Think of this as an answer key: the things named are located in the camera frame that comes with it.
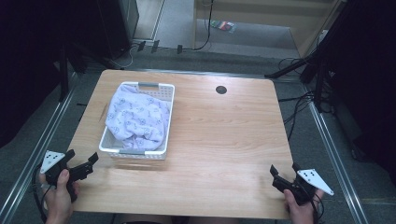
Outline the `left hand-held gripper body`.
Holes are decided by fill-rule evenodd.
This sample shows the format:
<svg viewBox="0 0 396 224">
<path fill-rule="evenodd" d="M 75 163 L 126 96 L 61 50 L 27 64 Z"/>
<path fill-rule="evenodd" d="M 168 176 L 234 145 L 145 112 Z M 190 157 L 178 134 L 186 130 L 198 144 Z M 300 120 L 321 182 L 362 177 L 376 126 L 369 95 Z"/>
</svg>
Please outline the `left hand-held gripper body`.
<svg viewBox="0 0 396 224">
<path fill-rule="evenodd" d="M 65 153 L 47 150 L 41 164 L 40 173 L 46 176 L 46 181 L 51 187 L 57 187 L 57 180 L 60 172 L 63 169 L 67 169 L 70 177 L 66 187 L 69 192 L 71 202 L 73 203 L 78 198 L 75 193 L 73 183 L 78 180 L 83 180 L 91 174 L 93 172 L 93 164 L 86 161 L 76 167 L 70 168 L 67 165 L 67 162 L 64 161 Z"/>
</svg>

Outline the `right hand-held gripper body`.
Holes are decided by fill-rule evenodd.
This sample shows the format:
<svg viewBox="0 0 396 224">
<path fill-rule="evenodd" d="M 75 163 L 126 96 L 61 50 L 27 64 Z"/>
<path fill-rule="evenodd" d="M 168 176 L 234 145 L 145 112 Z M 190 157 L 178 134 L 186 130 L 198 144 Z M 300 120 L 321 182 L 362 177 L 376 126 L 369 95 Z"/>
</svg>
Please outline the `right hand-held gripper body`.
<svg viewBox="0 0 396 224">
<path fill-rule="evenodd" d="M 296 173 L 296 178 L 293 182 L 289 182 L 279 174 L 278 176 L 273 176 L 273 178 L 273 186 L 280 192 L 285 189 L 290 190 L 299 205 L 311 202 L 318 189 L 331 196 L 334 195 L 333 190 L 315 169 L 300 170 Z"/>
</svg>

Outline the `person's right hand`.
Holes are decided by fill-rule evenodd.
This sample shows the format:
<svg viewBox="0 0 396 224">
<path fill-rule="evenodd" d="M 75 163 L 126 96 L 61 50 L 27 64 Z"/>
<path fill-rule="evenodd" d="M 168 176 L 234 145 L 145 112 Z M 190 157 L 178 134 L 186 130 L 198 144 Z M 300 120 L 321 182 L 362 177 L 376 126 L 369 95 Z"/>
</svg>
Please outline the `person's right hand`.
<svg viewBox="0 0 396 224">
<path fill-rule="evenodd" d="M 285 209 L 289 212 L 292 224 L 318 224 L 318 204 L 324 195 L 321 189 L 316 191 L 312 203 L 297 204 L 294 195 L 288 189 L 283 191 L 285 197 Z"/>
</svg>

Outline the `person's left hand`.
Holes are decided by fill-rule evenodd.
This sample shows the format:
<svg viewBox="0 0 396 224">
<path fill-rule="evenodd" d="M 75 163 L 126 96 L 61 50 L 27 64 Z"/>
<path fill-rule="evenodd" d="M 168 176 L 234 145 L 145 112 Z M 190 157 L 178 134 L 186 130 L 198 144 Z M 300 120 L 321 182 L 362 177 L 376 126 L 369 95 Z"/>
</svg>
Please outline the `person's left hand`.
<svg viewBox="0 0 396 224">
<path fill-rule="evenodd" d="M 42 189 L 45 194 L 44 201 L 47 206 L 47 220 L 45 224 L 68 224 L 74 212 L 67 182 L 70 174 L 67 169 L 63 169 L 57 180 L 55 189 Z"/>
</svg>

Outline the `white plastic basket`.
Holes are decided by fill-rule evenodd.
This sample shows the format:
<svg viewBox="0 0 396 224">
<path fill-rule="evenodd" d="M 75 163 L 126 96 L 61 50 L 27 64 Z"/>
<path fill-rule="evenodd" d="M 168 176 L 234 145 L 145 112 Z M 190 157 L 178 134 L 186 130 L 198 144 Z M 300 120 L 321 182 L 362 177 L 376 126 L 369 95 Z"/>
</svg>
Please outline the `white plastic basket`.
<svg viewBox="0 0 396 224">
<path fill-rule="evenodd" d="M 170 133 L 174 96 L 175 96 L 175 86 L 172 84 L 164 83 L 150 83 L 150 82 L 132 82 L 124 81 L 121 84 L 131 85 L 136 87 L 139 93 L 145 93 L 149 96 L 162 100 L 168 103 L 170 110 L 170 119 L 166 132 L 166 137 L 163 143 L 156 149 L 152 151 L 135 151 L 135 150 L 125 150 L 123 144 L 120 140 L 117 140 L 111 131 L 106 126 L 99 144 L 99 149 L 108 153 L 113 158 L 123 158 L 123 159 L 146 159 L 146 160 L 164 160 L 166 158 L 167 145 Z"/>
</svg>

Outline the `light purple printed cloth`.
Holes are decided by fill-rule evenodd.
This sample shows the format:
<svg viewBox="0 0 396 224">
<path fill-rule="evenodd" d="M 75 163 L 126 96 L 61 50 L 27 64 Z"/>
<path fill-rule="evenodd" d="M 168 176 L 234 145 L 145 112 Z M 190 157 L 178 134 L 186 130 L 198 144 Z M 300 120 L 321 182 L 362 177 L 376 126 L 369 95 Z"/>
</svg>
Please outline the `light purple printed cloth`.
<svg viewBox="0 0 396 224">
<path fill-rule="evenodd" d="M 170 119 L 168 103 L 121 84 L 113 95 L 106 126 L 125 150 L 156 150 L 165 140 Z"/>
</svg>

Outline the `black metal stand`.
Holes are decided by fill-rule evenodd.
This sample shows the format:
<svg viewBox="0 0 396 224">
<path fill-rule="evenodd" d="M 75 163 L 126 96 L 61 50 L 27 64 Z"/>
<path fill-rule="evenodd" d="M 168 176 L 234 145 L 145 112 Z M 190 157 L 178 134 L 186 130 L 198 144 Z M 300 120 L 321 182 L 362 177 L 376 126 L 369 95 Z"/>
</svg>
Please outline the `black metal stand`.
<svg viewBox="0 0 396 224">
<path fill-rule="evenodd" d="M 297 63 L 292 63 L 280 71 L 265 75 L 265 77 L 279 78 L 304 65 L 304 71 L 300 75 L 300 80 L 305 84 L 310 83 L 313 79 L 316 80 L 313 103 L 318 112 L 322 113 L 323 109 L 321 108 L 321 103 L 324 79 L 330 72 L 331 58 L 335 57 L 336 51 L 342 47 L 351 35 L 350 28 L 359 1 L 360 0 L 346 0 L 345 6 L 341 10 L 339 16 L 335 19 L 330 30 L 313 52 L 300 59 Z"/>
</svg>

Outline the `black cabinet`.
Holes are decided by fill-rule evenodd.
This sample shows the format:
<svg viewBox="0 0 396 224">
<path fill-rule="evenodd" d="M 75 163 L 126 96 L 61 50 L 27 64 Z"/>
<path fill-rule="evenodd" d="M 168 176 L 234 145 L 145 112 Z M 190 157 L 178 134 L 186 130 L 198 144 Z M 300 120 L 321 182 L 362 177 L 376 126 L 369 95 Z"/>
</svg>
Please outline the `black cabinet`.
<svg viewBox="0 0 396 224">
<path fill-rule="evenodd" d="M 101 46 L 107 58 L 117 59 L 132 47 L 139 21 L 136 0 L 96 0 L 100 18 Z"/>
</svg>

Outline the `light wooden shelf unit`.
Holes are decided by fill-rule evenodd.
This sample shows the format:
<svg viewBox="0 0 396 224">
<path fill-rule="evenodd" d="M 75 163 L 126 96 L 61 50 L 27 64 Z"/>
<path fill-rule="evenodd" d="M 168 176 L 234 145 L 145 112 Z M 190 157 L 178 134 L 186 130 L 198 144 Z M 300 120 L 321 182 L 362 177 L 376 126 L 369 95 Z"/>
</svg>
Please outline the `light wooden shelf unit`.
<svg viewBox="0 0 396 224">
<path fill-rule="evenodd" d="M 218 21 L 244 22 L 289 27 L 301 57 L 314 47 L 315 39 L 330 28 L 347 0 L 193 0 L 193 37 L 196 21 L 207 18 Z"/>
</svg>

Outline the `colourful packet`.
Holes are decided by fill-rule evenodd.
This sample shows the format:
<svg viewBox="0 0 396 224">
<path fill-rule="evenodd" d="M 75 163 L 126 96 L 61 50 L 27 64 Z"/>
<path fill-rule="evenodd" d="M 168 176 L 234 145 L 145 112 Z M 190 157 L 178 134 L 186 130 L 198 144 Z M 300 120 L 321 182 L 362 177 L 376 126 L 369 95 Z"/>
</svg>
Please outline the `colourful packet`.
<svg viewBox="0 0 396 224">
<path fill-rule="evenodd" d="M 213 28 L 229 33 L 233 33 L 235 30 L 235 24 L 229 21 L 211 21 L 210 25 Z"/>
</svg>

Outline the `metal floor rail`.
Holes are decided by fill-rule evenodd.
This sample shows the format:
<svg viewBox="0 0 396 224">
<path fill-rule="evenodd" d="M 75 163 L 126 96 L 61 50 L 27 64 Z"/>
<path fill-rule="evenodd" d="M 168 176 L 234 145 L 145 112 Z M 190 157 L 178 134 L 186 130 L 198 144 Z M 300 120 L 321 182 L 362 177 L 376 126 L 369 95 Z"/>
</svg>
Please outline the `metal floor rail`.
<svg viewBox="0 0 396 224">
<path fill-rule="evenodd" d="M 360 197 L 337 151 L 336 144 L 332 139 L 332 135 L 323 115 L 318 112 L 313 103 L 309 104 L 309 108 L 355 224 L 369 224 L 365 211 L 361 205 Z"/>
<path fill-rule="evenodd" d="M 2 224 L 9 224 L 17 211 L 24 194 L 31 189 L 31 179 L 34 176 L 36 166 L 43 161 L 50 141 L 64 116 L 67 107 L 73 97 L 75 87 L 77 86 L 79 77 L 77 73 L 73 73 L 68 81 L 69 92 L 65 95 L 61 102 L 56 104 L 49 121 L 47 122 L 43 132 L 40 134 L 37 142 L 29 152 L 29 158 L 24 162 L 21 173 L 11 188 L 5 202 L 0 209 L 0 221 Z"/>
</svg>

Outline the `black upright post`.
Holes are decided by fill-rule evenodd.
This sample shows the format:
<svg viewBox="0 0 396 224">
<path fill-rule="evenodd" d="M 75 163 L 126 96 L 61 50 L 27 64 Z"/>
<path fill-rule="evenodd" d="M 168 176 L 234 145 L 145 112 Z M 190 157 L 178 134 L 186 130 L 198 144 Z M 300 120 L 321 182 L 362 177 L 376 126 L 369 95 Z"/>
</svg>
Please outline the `black upright post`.
<svg viewBox="0 0 396 224">
<path fill-rule="evenodd" d="M 68 70 L 67 70 L 67 57 L 66 57 L 66 51 L 65 47 L 61 47 L 60 49 L 60 73 L 61 73 L 61 80 L 60 80 L 60 85 L 61 85 L 61 93 L 60 93 L 60 99 L 59 101 L 62 102 L 66 94 L 68 93 L 69 87 L 68 87 Z"/>
</svg>

